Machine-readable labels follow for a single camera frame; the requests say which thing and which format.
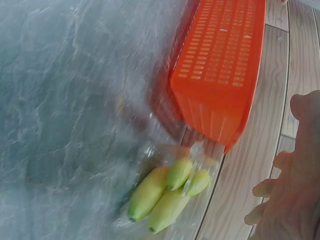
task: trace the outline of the deck plank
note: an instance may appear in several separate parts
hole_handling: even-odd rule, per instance
[[[270,175],[280,135],[288,61],[288,33],[266,26],[254,102],[243,136],[227,154],[198,240],[243,240],[244,216],[261,202],[252,188]]]
[[[288,5],[284,5],[280,0],[267,0],[265,23],[288,32]]]
[[[289,4],[290,64],[282,134],[295,138],[298,121],[290,110],[294,94],[320,89],[319,39],[313,9],[296,0]]]

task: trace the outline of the basket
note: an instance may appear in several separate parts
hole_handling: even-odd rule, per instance
[[[266,0],[202,0],[171,76],[187,125],[226,146],[239,139],[257,85]]]

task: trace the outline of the plastic bag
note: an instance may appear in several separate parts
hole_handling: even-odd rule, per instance
[[[196,142],[191,148],[167,144],[156,146],[150,145],[146,146],[143,150],[143,154],[145,154],[145,156],[141,165],[152,166],[151,168],[159,166],[171,167],[175,161],[184,157],[193,162],[190,176],[184,184],[181,197],[187,193],[192,177],[195,172],[198,172],[200,169],[206,169],[208,171],[211,176],[210,183],[202,192],[190,198],[186,207],[173,224],[155,235],[152,235],[148,231],[149,217],[146,217],[141,222],[131,222],[126,216],[127,208],[125,207],[121,218],[114,222],[116,225],[113,226],[113,229],[117,230],[117,233],[115,233],[114,236],[116,239],[127,239],[129,236],[131,239],[143,240],[194,239],[212,194],[212,185],[214,184],[216,174],[218,173],[219,163],[204,154],[203,141]]]

